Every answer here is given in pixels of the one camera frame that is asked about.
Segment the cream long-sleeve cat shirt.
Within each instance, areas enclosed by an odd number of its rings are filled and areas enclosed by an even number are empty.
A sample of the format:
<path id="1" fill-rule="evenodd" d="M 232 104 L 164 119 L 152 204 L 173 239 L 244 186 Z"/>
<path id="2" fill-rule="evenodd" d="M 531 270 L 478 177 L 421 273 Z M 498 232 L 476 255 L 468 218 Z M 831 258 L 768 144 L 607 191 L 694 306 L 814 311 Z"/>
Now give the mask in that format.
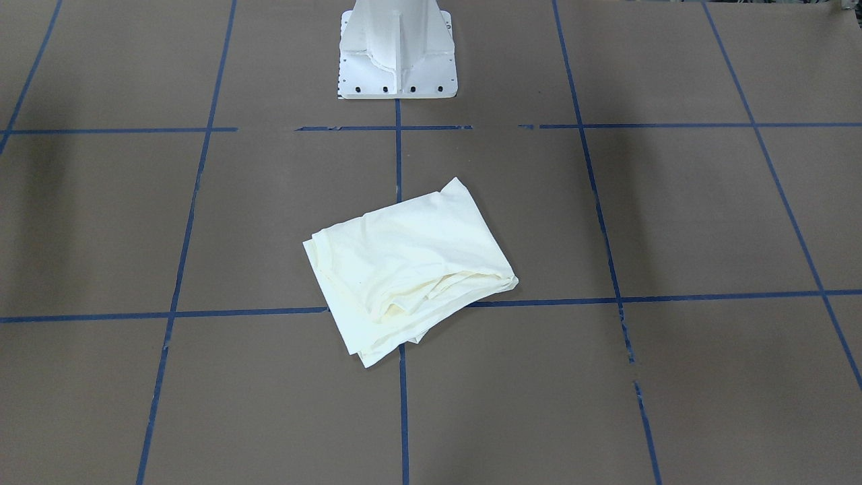
<path id="1" fill-rule="evenodd" d="M 317 231 L 302 246 L 348 354 L 364 368 L 519 284 L 458 178 Z"/>

